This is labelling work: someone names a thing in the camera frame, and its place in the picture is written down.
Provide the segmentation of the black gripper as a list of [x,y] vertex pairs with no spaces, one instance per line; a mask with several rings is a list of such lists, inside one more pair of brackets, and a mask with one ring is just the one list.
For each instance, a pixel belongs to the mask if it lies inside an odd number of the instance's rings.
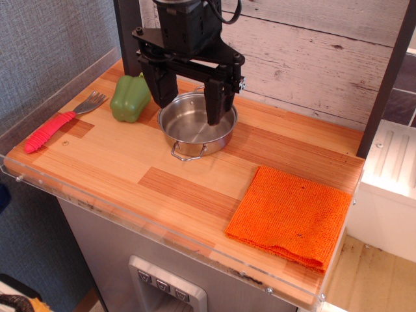
[[156,1],[158,28],[138,27],[138,61],[154,102],[165,108],[177,97],[177,76],[205,85],[209,125],[217,125],[244,88],[244,56],[221,38],[225,24],[235,23],[242,10],[226,20],[221,1]]

